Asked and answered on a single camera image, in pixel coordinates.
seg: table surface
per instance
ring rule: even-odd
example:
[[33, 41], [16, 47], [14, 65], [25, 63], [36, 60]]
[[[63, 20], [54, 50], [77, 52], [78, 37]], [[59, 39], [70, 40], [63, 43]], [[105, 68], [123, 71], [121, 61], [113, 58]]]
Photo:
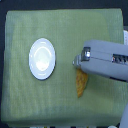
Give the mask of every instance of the table surface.
[[1, 0], [0, 1], [0, 100], [2, 94], [4, 47], [5, 47], [5, 20], [9, 10], [53, 10], [53, 9], [95, 9], [121, 8], [124, 26], [128, 26], [128, 2], [121, 0]]

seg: green cloth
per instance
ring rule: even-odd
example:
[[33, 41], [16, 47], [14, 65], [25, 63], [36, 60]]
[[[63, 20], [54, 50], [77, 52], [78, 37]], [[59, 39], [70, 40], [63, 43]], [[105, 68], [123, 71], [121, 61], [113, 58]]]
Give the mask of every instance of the green cloth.
[[[77, 98], [72, 61], [90, 39], [123, 43], [120, 9], [9, 11], [6, 18], [1, 118], [10, 126], [116, 125], [128, 100], [127, 84], [89, 75]], [[46, 38], [56, 66], [44, 81], [29, 69], [29, 51]]]

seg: orange object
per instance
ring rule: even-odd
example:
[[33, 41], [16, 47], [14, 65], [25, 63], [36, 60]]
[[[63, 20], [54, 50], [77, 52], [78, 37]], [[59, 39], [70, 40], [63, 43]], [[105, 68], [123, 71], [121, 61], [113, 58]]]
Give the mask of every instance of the orange object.
[[82, 70], [77, 69], [76, 75], [76, 89], [78, 98], [82, 96], [83, 91], [86, 87], [88, 81], [88, 74], [84, 73]]

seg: white plate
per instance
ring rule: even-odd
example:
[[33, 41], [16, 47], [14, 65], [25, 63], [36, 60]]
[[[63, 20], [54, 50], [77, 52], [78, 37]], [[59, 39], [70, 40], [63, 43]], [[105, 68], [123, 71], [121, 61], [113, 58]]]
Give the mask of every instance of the white plate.
[[48, 78], [55, 67], [55, 50], [49, 40], [41, 38], [34, 42], [29, 53], [29, 67], [40, 80]]

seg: metal part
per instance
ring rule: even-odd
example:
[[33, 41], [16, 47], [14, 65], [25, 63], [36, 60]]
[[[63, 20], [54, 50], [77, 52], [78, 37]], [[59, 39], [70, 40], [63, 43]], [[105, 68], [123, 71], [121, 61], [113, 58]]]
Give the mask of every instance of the metal part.
[[90, 60], [90, 47], [84, 47], [81, 53], [81, 61], [89, 61]]

